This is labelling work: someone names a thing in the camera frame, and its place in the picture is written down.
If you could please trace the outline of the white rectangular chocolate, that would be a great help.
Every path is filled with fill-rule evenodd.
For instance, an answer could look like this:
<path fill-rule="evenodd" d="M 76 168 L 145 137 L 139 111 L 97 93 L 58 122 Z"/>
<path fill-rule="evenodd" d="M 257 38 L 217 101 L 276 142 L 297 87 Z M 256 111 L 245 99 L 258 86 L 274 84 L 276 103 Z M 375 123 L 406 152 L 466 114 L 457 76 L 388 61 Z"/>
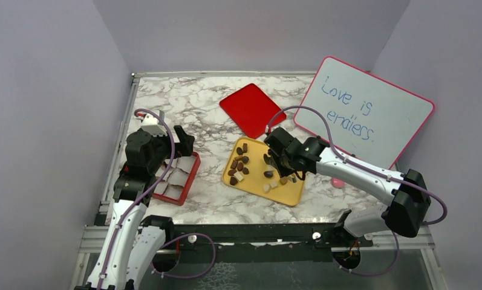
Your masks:
<path fill-rule="evenodd" d="M 292 182 L 292 183 L 296 183 L 297 182 L 297 178 L 294 176 L 294 175 L 290 175 L 287 177 L 287 179 Z"/>

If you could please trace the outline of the black mounting rail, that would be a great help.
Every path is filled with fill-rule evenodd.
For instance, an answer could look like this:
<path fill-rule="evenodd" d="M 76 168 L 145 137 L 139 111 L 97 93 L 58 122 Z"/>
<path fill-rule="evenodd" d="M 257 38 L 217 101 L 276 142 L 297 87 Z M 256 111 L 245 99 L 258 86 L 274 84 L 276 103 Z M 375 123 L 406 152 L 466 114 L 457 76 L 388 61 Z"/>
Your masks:
<path fill-rule="evenodd" d="M 151 255 L 155 264 L 331 262 L 332 252 L 372 246 L 341 235 L 335 223 L 175 224 L 168 233 L 176 241 Z"/>

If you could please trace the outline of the pink framed whiteboard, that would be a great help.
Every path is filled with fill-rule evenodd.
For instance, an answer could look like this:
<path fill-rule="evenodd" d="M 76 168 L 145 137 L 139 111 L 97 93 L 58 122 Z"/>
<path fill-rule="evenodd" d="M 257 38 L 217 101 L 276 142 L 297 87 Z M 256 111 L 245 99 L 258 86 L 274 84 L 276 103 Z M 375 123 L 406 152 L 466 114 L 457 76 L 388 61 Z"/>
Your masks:
<path fill-rule="evenodd" d="M 297 126 L 367 163 L 391 168 L 435 104 L 337 58 L 326 57 L 294 116 Z"/>

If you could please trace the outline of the dark oval chocolate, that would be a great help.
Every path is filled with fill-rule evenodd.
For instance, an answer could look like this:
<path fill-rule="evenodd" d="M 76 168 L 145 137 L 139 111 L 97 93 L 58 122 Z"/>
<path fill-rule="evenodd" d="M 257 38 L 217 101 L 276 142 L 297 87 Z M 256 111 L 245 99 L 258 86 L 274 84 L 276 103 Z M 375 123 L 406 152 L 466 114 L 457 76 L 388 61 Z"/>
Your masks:
<path fill-rule="evenodd" d="M 273 178 L 274 176 L 274 173 L 272 170 L 267 170 L 263 173 L 263 175 L 266 177 L 266 178 Z"/>

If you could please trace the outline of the pink eraser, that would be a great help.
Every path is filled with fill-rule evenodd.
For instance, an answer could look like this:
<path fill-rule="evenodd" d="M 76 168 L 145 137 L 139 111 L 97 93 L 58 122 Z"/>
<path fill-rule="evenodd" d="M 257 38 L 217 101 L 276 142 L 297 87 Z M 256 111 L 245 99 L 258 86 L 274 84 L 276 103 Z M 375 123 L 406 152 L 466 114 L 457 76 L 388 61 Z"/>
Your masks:
<path fill-rule="evenodd" d="M 338 178 L 332 178 L 331 185 L 336 189 L 342 189 L 345 187 L 345 183 Z"/>

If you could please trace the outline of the dark round chocolate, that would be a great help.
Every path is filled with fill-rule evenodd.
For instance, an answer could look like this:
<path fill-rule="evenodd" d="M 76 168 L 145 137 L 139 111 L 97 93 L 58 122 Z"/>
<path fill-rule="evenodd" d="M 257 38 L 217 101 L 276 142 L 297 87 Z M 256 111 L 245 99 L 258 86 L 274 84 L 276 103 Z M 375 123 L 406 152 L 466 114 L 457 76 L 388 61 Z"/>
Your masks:
<path fill-rule="evenodd" d="M 230 185 L 237 185 L 238 182 L 239 181 L 234 176 L 230 177 L 230 180 L 229 180 Z"/>

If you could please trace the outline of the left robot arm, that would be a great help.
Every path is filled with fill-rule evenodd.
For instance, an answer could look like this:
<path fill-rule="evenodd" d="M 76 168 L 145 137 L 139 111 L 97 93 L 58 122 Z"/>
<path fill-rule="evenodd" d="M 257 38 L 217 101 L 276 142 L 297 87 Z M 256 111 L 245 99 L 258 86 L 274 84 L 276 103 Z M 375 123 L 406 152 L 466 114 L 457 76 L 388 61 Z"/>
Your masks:
<path fill-rule="evenodd" d="M 194 141 L 179 125 L 161 135 L 142 128 L 128 135 L 126 161 L 114 184 L 111 222 L 81 289 L 138 289 L 156 252 L 172 245 L 172 219 L 145 214 L 169 166 L 176 158 L 191 156 Z"/>

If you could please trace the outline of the red box lid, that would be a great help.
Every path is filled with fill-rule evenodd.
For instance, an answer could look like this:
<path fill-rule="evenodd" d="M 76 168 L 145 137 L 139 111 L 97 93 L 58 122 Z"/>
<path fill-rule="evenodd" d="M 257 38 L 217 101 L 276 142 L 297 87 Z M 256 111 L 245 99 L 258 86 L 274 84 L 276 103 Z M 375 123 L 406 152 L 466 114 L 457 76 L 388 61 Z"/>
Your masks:
<path fill-rule="evenodd" d="M 250 83 L 219 102 L 223 111 L 249 138 L 265 134 L 265 128 L 281 108 L 258 86 Z"/>

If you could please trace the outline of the white chocolate bar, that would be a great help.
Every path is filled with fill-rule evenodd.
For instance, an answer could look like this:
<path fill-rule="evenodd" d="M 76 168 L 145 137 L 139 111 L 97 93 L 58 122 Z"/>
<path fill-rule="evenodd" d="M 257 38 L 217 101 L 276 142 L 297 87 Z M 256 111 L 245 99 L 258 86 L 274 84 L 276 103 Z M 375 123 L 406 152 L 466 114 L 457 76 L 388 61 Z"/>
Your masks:
<path fill-rule="evenodd" d="M 234 174 L 234 177 L 235 177 L 238 181 L 242 181 L 242 180 L 244 179 L 242 173 L 240 173 L 240 172 L 236 172 L 236 173 Z"/>

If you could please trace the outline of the yellow plastic tray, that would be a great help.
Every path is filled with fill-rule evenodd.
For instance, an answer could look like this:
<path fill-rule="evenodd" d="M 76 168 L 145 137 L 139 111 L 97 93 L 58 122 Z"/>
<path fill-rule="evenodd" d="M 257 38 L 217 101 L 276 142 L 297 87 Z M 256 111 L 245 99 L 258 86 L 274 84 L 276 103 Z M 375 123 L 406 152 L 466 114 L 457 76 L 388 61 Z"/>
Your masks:
<path fill-rule="evenodd" d="M 236 148 L 242 148 L 244 143 L 247 143 L 248 145 L 247 153 L 238 155 L 236 153 Z M 264 161 L 264 155 L 268 153 L 268 149 L 268 146 L 262 141 L 254 140 L 248 137 L 239 138 L 233 146 L 232 152 L 227 159 L 225 169 L 221 176 L 223 183 L 230 187 L 291 207 L 298 205 L 301 201 L 305 182 L 297 178 L 296 183 L 292 183 L 288 180 L 286 185 L 281 185 L 279 182 L 281 177 L 276 169 Z M 266 178 L 263 175 L 263 173 L 267 170 L 273 171 L 273 178 Z M 244 179 L 239 181 L 237 185 L 230 185 L 230 177 L 234 176 L 236 172 L 242 173 Z M 265 194 L 262 189 L 263 185 L 270 185 L 270 183 L 273 181 L 278 183 L 278 187 L 271 189 L 267 194 Z"/>

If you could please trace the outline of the red compartment box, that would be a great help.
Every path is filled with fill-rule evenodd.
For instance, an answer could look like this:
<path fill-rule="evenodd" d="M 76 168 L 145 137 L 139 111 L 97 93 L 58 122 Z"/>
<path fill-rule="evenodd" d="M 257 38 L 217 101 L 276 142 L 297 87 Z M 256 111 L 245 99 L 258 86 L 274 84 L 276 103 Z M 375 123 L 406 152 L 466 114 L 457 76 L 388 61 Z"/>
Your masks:
<path fill-rule="evenodd" d="M 197 152 L 191 156 L 177 158 L 169 167 L 168 174 L 159 183 L 152 198 L 172 205 L 182 206 L 190 192 L 201 165 Z"/>

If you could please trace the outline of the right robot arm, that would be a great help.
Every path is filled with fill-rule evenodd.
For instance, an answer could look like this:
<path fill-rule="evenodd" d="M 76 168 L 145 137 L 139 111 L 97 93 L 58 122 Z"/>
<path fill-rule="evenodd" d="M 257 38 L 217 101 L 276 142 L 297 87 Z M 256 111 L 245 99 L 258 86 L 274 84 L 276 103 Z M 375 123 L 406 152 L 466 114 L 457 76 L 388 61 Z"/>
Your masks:
<path fill-rule="evenodd" d="M 369 233 L 390 230 L 416 237 L 427 210 L 430 197 L 422 175 L 414 170 L 400 173 L 352 159 L 336 150 L 321 137 L 304 142 L 278 127 L 267 134 L 264 143 L 268 152 L 264 159 L 277 169 L 281 177 L 292 173 L 300 179 L 306 173 L 337 178 L 369 193 L 380 205 L 362 211 L 345 211 L 334 226 L 332 237 L 342 246 Z"/>

